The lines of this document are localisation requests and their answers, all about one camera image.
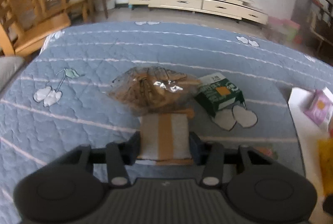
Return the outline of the green biscuit packet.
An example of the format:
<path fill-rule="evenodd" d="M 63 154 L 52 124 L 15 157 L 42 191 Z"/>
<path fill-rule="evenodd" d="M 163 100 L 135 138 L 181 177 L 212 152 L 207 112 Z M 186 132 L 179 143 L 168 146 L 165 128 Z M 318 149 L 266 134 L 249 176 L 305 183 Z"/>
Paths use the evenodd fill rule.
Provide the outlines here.
<path fill-rule="evenodd" d="M 199 78 L 198 94 L 195 100 L 215 117 L 218 111 L 233 105 L 234 103 L 244 104 L 243 92 L 228 78 L 219 72 Z"/>

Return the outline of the clear bag of brown pastries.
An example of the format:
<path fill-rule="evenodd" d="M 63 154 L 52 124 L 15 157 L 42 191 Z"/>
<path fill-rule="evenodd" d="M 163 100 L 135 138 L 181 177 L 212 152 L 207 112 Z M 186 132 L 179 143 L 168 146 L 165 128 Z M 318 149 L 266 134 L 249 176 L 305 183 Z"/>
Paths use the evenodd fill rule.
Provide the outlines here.
<path fill-rule="evenodd" d="M 191 165 L 187 103 L 198 92 L 195 76 L 163 67 L 133 67 L 111 83 L 109 97 L 128 107 L 140 122 L 136 163 Z"/>

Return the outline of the yellow soft bread packet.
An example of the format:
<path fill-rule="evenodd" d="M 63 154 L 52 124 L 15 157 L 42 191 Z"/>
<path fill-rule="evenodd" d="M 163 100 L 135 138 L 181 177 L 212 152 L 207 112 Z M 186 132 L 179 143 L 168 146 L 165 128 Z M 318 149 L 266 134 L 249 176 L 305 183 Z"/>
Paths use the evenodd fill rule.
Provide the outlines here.
<path fill-rule="evenodd" d="M 318 141 L 319 165 L 322 176 L 323 192 L 325 196 L 332 195 L 332 138 Z"/>

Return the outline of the blue quilted table cover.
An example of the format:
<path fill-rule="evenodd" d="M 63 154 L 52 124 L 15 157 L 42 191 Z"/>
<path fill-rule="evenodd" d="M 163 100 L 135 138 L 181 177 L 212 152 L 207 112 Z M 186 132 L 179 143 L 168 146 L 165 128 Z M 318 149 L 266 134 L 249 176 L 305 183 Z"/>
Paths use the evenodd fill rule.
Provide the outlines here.
<path fill-rule="evenodd" d="M 287 102 L 294 87 L 331 88 L 331 66 L 267 40 L 190 24 L 74 26 L 53 35 L 1 96 L 1 223 L 20 221 L 12 201 L 19 180 L 79 145 L 103 147 L 139 129 L 108 92 L 117 76 L 150 66 L 224 75 L 243 92 L 256 125 L 223 130 L 191 101 L 190 130 L 227 147 L 267 146 L 281 164 L 304 173 Z"/>

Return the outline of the pink snack packet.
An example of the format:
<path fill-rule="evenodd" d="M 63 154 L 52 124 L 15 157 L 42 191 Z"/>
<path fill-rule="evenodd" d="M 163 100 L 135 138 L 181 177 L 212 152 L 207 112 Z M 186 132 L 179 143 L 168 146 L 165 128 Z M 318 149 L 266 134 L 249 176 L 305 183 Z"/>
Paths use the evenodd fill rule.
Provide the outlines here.
<path fill-rule="evenodd" d="M 332 118 L 332 92 L 328 88 L 316 90 L 310 106 L 304 113 L 321 129 L 328 130 Z"/>

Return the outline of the grey sofa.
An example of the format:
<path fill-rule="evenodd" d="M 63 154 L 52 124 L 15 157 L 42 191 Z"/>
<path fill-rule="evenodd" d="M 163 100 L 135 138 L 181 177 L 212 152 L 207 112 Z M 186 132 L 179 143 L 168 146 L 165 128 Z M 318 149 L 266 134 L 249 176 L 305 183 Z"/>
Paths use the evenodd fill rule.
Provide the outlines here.
<path fill-rule="evenodd" d="M 23 65 L 24 59 L 22 57 L 0 58 L 0 90 L 5 88 Z"/>

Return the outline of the green plastic bucket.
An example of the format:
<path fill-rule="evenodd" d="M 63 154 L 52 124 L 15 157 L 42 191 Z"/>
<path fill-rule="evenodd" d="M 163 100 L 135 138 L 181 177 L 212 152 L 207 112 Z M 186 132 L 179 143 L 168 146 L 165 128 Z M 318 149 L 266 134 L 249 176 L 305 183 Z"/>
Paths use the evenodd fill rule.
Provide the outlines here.
<path fill-rule="evenodd" d="M 288 42 L 293 41 L 293 39 L 299 32 L 300 25 L 298 23 L 295 23 L 294 21 L 288 20 L 288 19 L 284 19 L 284 20 L 282 20 L 282 22 L 283 22 L 283 27 L 285 28 L 285 30 L 287 32 L 286 40 Z"/>

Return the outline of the pink plastic basin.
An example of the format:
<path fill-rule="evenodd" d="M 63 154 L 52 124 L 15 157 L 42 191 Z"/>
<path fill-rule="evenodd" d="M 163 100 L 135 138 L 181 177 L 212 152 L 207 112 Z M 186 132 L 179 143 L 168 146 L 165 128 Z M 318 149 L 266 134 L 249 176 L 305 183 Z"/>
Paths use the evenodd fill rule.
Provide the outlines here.
<path fill-rule="evenodd" d="M 283 20 L 273 16 L 268 17 L 267 25 L 271 31 L 276 31 L 281 33 L 286 31 Z"/>

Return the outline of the cream TV cabinet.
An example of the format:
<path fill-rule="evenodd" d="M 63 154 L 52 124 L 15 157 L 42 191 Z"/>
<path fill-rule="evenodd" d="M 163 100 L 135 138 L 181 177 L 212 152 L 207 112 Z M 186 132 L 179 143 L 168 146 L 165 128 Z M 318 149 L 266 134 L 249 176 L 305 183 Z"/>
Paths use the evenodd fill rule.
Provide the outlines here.
<path fill-rule="evenodd" d="M 263 26 L 268 23 L 268 15 L 253 7 L 251 0 L 129 0 L 128 5 L 200 12 L 237 21 L 249 20 Z"/>

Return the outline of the light wooden chair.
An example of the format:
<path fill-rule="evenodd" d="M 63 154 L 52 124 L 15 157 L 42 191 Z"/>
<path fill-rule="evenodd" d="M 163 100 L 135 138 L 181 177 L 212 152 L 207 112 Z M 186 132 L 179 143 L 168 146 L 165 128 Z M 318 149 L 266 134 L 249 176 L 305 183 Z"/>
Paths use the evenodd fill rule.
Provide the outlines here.
<path fill-rule="evenodd" d="M 1 53 L 28 57 L 49 35 L 70 25 L 65 12 L 43 18 L 37 0 L 1 0 Z"/>

